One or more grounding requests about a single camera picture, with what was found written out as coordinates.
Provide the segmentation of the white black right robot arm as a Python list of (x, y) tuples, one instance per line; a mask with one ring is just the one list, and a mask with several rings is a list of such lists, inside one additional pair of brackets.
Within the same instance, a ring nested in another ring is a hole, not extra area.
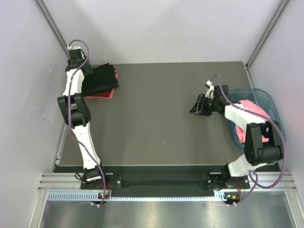
[(224, 95), (199, 94), (190, 113), (201, 116), (218, 113), (245, 133), (243, 154), (221, 171), (222, 183), (227, 188), (237, 185), (240, 178), (251, 177), (256, 169), (285, 158), (285, 139), (279, 122), (249, 110), (241, 101), (233, 103)]

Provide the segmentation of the black t shirt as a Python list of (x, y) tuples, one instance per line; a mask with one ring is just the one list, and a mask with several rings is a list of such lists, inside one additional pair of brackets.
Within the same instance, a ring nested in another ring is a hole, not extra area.
[(111, 91), (119, 86), (116, 70), (109, 63), (92, 69), (93, 73), (85, 76), (82, 83), (82, 95), (90, 96)]

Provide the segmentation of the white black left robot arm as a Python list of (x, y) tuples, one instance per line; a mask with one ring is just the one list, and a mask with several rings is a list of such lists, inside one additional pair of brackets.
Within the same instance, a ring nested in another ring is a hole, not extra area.
[(83, 182), (92, 182), (97, 188), (107, 185), (108, 177), (102, 173), (101, 162), (93, 144), (90, 121), (91, 114), (82, 96), (85, 73), (90, 65), (82, 57), (71, 58), (66, 67), (66, 88), (57, 98), (59, 109), (68, 126), (69, 135), (78, 143), (83, 159)]

